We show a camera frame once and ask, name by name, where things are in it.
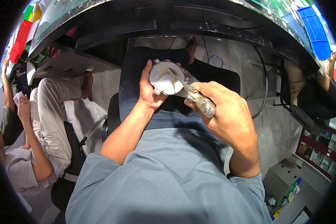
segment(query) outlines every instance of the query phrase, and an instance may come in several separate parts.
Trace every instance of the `tool handle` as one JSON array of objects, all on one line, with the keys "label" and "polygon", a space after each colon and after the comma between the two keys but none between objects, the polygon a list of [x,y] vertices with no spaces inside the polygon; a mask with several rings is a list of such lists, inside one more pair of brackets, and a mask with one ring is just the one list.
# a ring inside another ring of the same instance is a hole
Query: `tool handle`
[{"label": "tool handle", "polygon": [[203,97],[199,92],[187,93],[188,100],[195,102],[198,109],[207,117],[212,118],[216,111],[216,105],[208,98]]}]

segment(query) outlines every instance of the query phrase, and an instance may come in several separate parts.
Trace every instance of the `white shirt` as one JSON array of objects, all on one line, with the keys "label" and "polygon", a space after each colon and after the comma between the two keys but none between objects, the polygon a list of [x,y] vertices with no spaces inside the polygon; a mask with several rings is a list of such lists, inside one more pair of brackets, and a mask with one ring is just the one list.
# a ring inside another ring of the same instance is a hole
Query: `white shirt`
[{"label": "white shirt", "polygon": [[47,179],[37,182],[32,163],[35,163],[32,149],[27,150],[22,147],[10,149],[5,152],[5,169],[9,176],[10,182],[14,189],[22,195],[35,195],[40,190],[45,189],[54,182],[58,177],[63,175],[63,167],[58,159],[48,154],[48,146],[44,139],[38,138],[46,156],[49,158],[52,167],[52,174]]}]

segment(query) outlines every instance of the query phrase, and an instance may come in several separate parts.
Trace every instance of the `forearm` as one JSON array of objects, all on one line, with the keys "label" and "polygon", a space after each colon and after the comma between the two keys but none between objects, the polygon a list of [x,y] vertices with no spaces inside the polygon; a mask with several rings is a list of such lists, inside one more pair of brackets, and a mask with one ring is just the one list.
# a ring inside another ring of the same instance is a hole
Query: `forearm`
[{"label": "forearm", "polygon": [[319,85],[325,92],[327,92],[330,87],[329,65],[330,62],[328,60],[321,62],[320,69],[318,70],[318,74],[316,76]]},{"label": "forearm", "polygon": [[127,155],[136,148],[153,113],[154,110],[147,109],[144,103],[138,101],[121,125],[108,136],[100,154],[123,164]]},{"label": "forearm", "polygon": [[31,148],[29,138],[27,137],[27,134],[25,134],[25,145],[23,146],[24,149],[29,150]]},{"label": "forearm", "polygon": [[13,89],[11,88],[9,79],[6,76],[5,69],[1,74],[2,85],[4,88],[4,107],[7,106],[13,110],[14,109],[14,101],[13,101]]},{"label": "forearm", "polygon": [[332,62],[331,62],[330,65],[329,65],[329,77],[330,77],[331,79],[334,79],[334,76],[335,76],[335,74],[334,74],[335,61],[336,61],[336,60],[332,60]]},{"label": "forearm", "polygon": [[234,149],[230,159],[231,173],[238,177],[255,177],[260,173],[257,140],[245,149]]},{"label": "forearm", "polygon": [[32,164],[32,167],[34,169],[37,181],[40,182],[51,175],[51,165],[49,159],[45,154],[44,149],[42,148],[39,140],[34,133],[34,130],[31,127],[31,123],[27,121],[23,122],[22,125],[24,127],[28,143],[31,146],[32,153],[35,157],[35,163]]}]

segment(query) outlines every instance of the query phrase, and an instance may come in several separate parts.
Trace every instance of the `cabinet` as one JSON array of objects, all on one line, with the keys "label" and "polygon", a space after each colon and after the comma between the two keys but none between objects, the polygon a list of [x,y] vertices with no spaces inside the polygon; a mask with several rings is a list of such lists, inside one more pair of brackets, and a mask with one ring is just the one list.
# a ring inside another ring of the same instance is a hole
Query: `cabinet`
[{"label": "cabinet", "polygon": [[336,130],[323,129],[316,136],[303,129],[295,154],[333,181],[336,174]]},{"label": "cabinet", "polygon": [[301,169],[284,159],[270,167],[264,177],[263,184],[266,192],[272,194],[278,202],[300,176]]}]

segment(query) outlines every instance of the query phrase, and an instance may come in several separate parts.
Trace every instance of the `knee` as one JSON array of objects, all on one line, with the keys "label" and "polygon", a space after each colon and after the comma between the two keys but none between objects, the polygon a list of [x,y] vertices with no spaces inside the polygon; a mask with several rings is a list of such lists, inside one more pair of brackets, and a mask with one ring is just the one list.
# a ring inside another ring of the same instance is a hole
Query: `knee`
[{"label": "knee", "polygon": [[139,57],[142,57],[142,55],[145,54],[149,50],[151,50],[151,48],[149,47],[134,47],[126,52],[124,58],[125,59],[127,58],[137,59]]},{"label": "knee", "polygon": [[53,87],[53,80],[52,78],[43,78],[38,87],[38,92],[45,92]]},{"label": "knee", "polygon": [[52,86],[52,79],[51,78],[43,78],[39,83],[40,88],[47,88],[48,86]]},{"label": "knee", "polygon": [[37,90],[38,88],[34,88],[30,93],[30,101],[36,101],[37,99]]},{"label": "knee", "polygon": [[233,82],[236,83],[237,86],[240,87],[240,76],[238,73],[233,72],[231,75],[231,78],[233,79]]}]

